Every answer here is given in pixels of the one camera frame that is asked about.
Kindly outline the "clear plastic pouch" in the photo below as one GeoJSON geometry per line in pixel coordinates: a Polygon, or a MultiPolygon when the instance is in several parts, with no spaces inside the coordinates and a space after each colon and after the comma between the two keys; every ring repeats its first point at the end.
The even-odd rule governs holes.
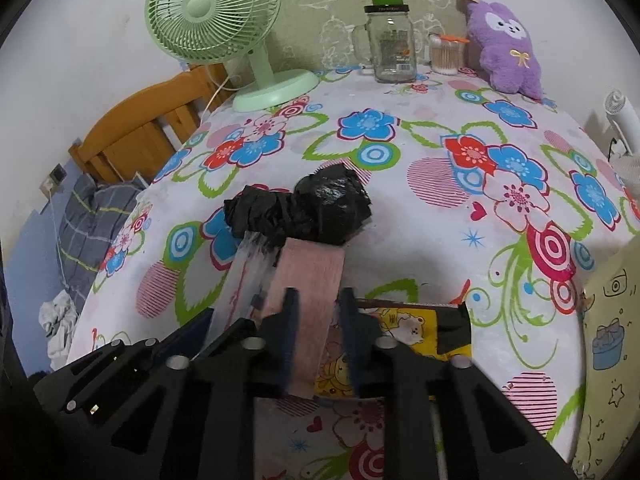
{"type": "Polygon", "coordinates": [[[206,346],[241,318],[260,323],[279,252],[265,235],[245,233],[214,304],[206,346]]]}

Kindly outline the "black plastic bag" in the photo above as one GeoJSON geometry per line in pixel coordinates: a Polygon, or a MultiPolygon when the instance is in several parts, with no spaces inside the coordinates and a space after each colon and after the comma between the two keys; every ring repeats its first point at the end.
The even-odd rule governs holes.
{"type": "Polygon", "coordinates": [[[258,233],[276,245],[296,238],[342,246],[371,216],[371,200],[362,182],[342,164],[308,174],[292,192],[247,185],[224,202],[224,221],[233,236],[258,233]]]}

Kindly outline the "cotton swab container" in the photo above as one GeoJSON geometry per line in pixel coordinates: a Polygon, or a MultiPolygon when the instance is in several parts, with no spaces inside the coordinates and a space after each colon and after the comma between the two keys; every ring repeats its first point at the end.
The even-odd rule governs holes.
{"type": "Polygon", "coordinates": [[[442,75],[457,75],[464,65],[465,49],[470,43],[468,38],[431,34],[428,36],[431,68],[442,75]]]}

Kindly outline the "purple plush bunny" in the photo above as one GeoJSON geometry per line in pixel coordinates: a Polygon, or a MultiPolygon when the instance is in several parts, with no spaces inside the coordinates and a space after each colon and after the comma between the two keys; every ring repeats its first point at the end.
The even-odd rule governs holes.
{"type": "Polygon", "coordinates": [[[502,93],[521,93],[536,101],[542,99],[541,67],[532,38],[507,6],[469,2],[468,34],[480,48],[478,62],[492,88],[502,93]]]}

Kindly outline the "grey plaid pillow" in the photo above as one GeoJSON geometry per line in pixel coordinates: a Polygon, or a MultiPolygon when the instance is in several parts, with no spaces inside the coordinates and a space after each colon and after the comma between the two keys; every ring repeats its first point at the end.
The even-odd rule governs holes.
{"type": "Polygon", "coordinates": [[[107,249],[144,190],[139,180],[108,184],[81,174],[70,190],[56,239],[61,280],[78,312],[99,273],[107,249]]]}

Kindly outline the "crumpled white grey cloth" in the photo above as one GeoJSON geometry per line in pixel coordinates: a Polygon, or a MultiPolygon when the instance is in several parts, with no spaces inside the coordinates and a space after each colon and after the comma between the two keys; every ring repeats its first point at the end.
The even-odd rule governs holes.
{"type": "Polygon", "coordinates": [[[77,321],[78,312],[66,290],[61,290],[51,301],[41,305],[38,322],[46,335],[47,356],[52,370],[57,370],[66,363],[77,321]]]}

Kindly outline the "glass mason jar mug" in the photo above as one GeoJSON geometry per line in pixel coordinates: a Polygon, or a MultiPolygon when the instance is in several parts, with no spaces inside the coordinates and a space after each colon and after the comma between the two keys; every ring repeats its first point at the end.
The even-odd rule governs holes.
{"type": "Polygon", "coordinates": [[[371,0],[367,21],[352,30],[357,61],[382,84],[416,80],[416,47],[409,6],[404,0],[371,0]]]}

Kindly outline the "yellow cartoon storage box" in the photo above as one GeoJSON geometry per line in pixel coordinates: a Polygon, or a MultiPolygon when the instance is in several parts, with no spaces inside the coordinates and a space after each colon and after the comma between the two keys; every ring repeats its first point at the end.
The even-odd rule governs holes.
{"type": "Polygon", "coordinates": [[[639,239],[598,266],[582,291],[585,397],[572,468],[603,479],[639,428],[639,239]]]}

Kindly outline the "blue bedsheet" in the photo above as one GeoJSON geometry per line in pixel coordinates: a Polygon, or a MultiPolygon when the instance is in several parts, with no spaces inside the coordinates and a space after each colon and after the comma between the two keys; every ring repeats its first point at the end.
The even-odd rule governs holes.
{"type": "Polygon", "coordinates": [[[27,375],[48,372],[47,339],[38,320],[41,305],[63,289],[56,237],[66,204],[80,170],[65,166],[66,178],[50,203],[40,204],[27,217],[9,261],[4,265],[13,318],[12,339],[27,375]]]}

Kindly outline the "green desk fan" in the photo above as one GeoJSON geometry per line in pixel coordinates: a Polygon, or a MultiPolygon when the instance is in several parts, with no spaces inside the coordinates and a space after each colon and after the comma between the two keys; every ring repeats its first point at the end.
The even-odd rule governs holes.
{"type": "Polygon", "coordinates": [[[218,64],[248,56],[254,81],[235,93],[237,112],[254,112],[314,90],[309,70],[272,70],[265,39],[276,24],[281,0],[145,0],[145,23],[156,44],[178,60],[218,64]]]}

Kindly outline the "yellow cartoon snack packet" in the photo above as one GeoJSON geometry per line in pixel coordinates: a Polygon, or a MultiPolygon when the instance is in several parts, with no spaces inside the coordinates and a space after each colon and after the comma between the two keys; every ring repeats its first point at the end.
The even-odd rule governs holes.
{"type": "Polygon", "coordinates": [[[472,356],[468,307],[461,304],[405,304],[357,298],[342,291],[330,323],[314,395],[325,399],[373,399],[393,377],[385,350],[446,362],[472,356]]]}

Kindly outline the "wall power socket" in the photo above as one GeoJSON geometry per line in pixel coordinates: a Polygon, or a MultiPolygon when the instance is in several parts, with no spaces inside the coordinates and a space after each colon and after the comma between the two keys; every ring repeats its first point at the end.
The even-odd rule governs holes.
{"type": "Polygon", "coordinates": [[[57,164],[44,178],[40,184],[40,192],[44,197],[51,198],[58,190],[67,176],[67,171],[60,164],[57,164]]]}

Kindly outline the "white standing fan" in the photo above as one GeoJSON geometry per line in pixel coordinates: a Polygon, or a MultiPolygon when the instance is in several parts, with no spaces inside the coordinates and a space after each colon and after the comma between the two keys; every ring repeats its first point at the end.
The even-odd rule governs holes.
{"type": "Polygon", "coordinates": [[[604,99],[603,107],[610,125],[623,141],[627,152],[639,154],[640,119],[634,106],[618,89],[613,89],[604,99]]]}

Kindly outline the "pink packet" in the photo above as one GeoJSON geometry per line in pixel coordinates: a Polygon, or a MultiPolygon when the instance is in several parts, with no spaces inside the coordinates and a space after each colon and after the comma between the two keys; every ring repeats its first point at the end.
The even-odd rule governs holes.
{"type": "Polygon", "coordinates": [[[288,393],[314,396],[326,338],[340,290],[345,254],[342,248],[289,238],[282,248],[270,282],[262,316],[282,310],[285,292],[298,292],[298,322],[288,393]]]}

